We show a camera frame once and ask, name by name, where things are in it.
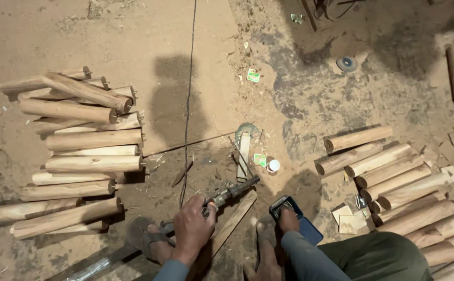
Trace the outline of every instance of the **white lid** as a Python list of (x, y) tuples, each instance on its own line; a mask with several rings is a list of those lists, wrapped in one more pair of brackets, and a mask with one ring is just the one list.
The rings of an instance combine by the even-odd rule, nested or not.
[(277, 161), (276, 159), (270, 161), (270, 163), (268, 163), (268, 168), (273, 170), (273, 171), (277, 171), (279, 170), (281, 167), (281, 163), (279, 163), (279, 161)]

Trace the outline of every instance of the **blue sleeve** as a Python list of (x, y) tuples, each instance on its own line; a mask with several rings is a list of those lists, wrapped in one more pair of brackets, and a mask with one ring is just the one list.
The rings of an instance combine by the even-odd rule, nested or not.
[(286, 232), (281, 239), (281, 244), (291, 260), (299, 281), (350, 281), (350, 278), (333, 261), (316, 246), (311, 245), (300, 233)]
[(169, 259), (153, 281), (184, 281), (188, 273), (189, 268), (181, 261)]

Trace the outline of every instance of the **dirt floor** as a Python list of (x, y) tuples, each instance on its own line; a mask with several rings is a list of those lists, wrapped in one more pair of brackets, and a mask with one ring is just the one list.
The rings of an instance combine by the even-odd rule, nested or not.
[[(183, 136), (193, 8), (193, 2), (172, 0), (0, 1), (0, 82), (89, 66), (112, 87), (136, 88), (135, 109), (143, 111), (150, 147), (176, 146)], [(303, 22), (293, 22), (291, 14), (304, 15)], [(445, 56), (454, 42), (454, 0), (432, 6), (369, 0), (333, 22), (311, 20), (300, 0), (197, 0), (195, 24), (191, 137), (206, 139), (253, 123), (263, 136), (252, 140), (251, 155), (273, 156), (282, 167), (273, 176), (252, 165), (261, 178), (258, 200), (205, 280), (242, 280), (241, 266), (256, 258), (254, 223), (281, 195), (296, 198), (324, 234), (322, 243), (351, 237), (338, 233), (331, 210), (343, 202), (356, 210), (355, 184), (342, 173), (321, 178), (315, 169), (314, 161), (327, 155), (326, 136), (390, 125), (394, 136), (386, 144), (410, 143), (418, 151), (427, 146), (441, 155), (436, 167), (454, 165), (447, 135), (454, 131), (454, 103)], [(335, 61), (343, 55), (355, 56), (357, 70), (340, 71)], [(246, 80), (249, 68), (261, 74), (260, 82)], [(0, 93), (0, 205), (17, 201), (19, 189), (49, 157), (29, 125), (34, 119)], [(188, 152), (194, 165), (186, 199), (235, 182), (227, 136), (190, 145)], [(17, 240), (1, 226), (0, 280), (62, 280), (122, 246), (128, 220), (171, 218), (181, 184), (170, 184), (183, 165), (183, 149), (146, 157), (145, 182), (117, 191), (127, 211), (108, 233)], [(449, 195), (454, 200), (454, 184)], [(220, 212), (218, 227), (235, 207)], [(139, 256), (97, 278), (151, 280), (158, 271)]]

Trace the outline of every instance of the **black wire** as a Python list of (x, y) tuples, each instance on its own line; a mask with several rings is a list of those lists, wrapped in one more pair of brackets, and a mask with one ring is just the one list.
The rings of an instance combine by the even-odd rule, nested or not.
[(182, 191), (180, 192), (180, 202), (179, 207), (182, 208), (183, 205), (183, 198), (186, 195), (186, 187), (187, 187), (187, 131), (189, 129), (189, 100), (190, 100), (190, 90), (192, 88), (192, 79), (193, 79), (193, 52), (194, 52), (194, 26), (195, 26), (195, 10), (197, 6), (197, 0), (194, 0), (194, 17), (193, 17), (193, 45), (190, 48), (190, 70), (189, 70), (189, 93), (187, 96), (187, 120), (186, 120), (186, 167), (184, 168), (186, 173), (183, 178), (183, 187)]

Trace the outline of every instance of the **hand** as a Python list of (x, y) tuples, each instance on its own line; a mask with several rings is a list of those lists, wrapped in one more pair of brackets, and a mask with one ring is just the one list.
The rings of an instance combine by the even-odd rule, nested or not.
[(176, 247), (171, 259), (180, 260), (191, 267), (199, 255), (201, 248), (208, 243), (215, 230), (216, 208), (208, 204), (209, 216), (201, 214), (204, 197), (195, 195), (187, 201), (173, 218)]
[(288, 231), (298, 232), (300, 230), (300, 223), (293, 211), (288, 208), (282, 208), (281, 217), (279, 218), (279, 227), (281, 227), (283, 234), (286, 234)]

